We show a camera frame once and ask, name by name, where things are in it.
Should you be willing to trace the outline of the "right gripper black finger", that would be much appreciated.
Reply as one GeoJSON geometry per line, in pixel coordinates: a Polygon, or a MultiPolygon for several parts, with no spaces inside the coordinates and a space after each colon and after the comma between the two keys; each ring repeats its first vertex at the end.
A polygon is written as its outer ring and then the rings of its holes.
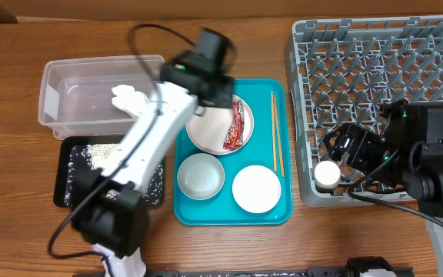
{"type": "Polygon", "coordinates": [[[334,131],[328,132],[322,140],[327,152],[346,152],[354,139],[352,135],[354,126],[354,124],[345,123],[334,131]]]}
{"type": "Polygon", "coordinates": [[[342,159],[346,160],[344,156],[349,150],[350,144],[350,142],[336,142],[334,145],[331,143],[326,144],[325,147],[328,152],[328,157],[335,162],[341,162],[342,159]]]}

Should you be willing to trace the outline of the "white plastic cup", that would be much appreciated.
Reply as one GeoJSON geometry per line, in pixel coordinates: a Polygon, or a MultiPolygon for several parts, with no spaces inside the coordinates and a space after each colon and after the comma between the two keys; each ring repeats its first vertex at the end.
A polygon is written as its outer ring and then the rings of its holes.
{"type": "Polygon", "coordinates": [[[334,190],[341,181],[341,169],[333,161],[321,161],[314,167],[313,176],[318,189],[334,190]]]}

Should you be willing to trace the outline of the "red snack wrapper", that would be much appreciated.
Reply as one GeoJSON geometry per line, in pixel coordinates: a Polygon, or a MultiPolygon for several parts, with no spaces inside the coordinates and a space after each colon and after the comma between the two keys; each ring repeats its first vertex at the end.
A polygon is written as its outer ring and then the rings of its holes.
{"type": "Polygon", "coordinates": [[[231,110],[232,122],[225,136],[223,148],[228,150],[236,150],[241,148],[243,144],[245,113],[242,101],[233,101],[231,110]]]}

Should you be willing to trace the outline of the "grey bowl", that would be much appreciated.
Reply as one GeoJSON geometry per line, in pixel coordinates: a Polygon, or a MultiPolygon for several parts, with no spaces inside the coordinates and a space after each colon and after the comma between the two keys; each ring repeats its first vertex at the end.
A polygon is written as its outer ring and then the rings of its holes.
{"type": "Polygon", "coordinates": [[[221,191],[225,170],[216,157],[198,153],[180,164],[176,179],[184,195],[194,200],[207,200],[221,191]]]}

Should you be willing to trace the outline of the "white napkin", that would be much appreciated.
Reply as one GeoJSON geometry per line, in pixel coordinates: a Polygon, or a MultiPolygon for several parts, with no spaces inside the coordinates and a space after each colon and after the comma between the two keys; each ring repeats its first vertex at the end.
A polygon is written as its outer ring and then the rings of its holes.
{"type": "Polygon", "coordinates": [[[138,119],[147,110],[148,97],[136,91],[131,85],[117,85],[112,88],[112,105],[127,113],[132,118],[138,119]]]}

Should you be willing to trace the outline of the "pile of rice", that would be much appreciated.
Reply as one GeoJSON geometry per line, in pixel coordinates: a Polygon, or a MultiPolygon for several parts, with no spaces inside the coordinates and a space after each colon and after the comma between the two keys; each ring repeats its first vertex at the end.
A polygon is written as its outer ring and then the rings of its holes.
{"type": "MultiPolygon", "coordinates": [[[[59,188],[63,188],[62,196],[59,196],[55,202],[56,205],[64,207],[72,206],[72,191],[73,182],[75,179],[76,170],[95,170],[99,167],[107,157],[117,147],[117,144],[94,144],[94,145],[74,145],[68,157],[64,161],[64,172],[59,173],[56,177],[56,183],[59,188]]],[[[163,167],[164,160],[162,159],[152,174],[151,181],[144,191],[144,196],[149,205],[160,205],[163,198],[163,167]]]]}

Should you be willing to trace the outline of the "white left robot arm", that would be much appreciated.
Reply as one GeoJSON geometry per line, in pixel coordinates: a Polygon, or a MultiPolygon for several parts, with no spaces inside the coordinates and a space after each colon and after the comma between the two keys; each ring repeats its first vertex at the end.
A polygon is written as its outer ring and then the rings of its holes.
{"type": "Polygon", "coordinates": [[[91,243],[89,255],[101,258],[106,276],[143,276],[140,248],[148,230],[148,203],[141,188],[176,135],[200,107],[231,108],[233,66],[226,62],[235,52],[232,41],[204,28],[192,49],[165,63],[153,75],[136,46],[136,25],[128,33],[134,57],[152,80],[145,114],[136,121],[100,168],[75,172],[72,212],[50,238],[54,243],[66,227],[79,231],[91,243]]]}

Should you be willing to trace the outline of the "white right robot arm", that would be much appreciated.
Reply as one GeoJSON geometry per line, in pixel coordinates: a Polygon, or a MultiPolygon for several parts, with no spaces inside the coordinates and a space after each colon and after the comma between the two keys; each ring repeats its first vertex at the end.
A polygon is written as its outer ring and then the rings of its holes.
{"type": "Polygon", "coordinates": [[[443,103],[383,103],[380,115],[386,125],[377,135],[353,123],[345,123],[323,138],[328,157],[362,173],[350,185],[353,199],[416,215],[425,225],[435,251],[438,274],[443,276],[443,103]],[[357,187],[371,192],[382,183],[393,192],[406,192],[417,209],[358,195],[357,187]]]}

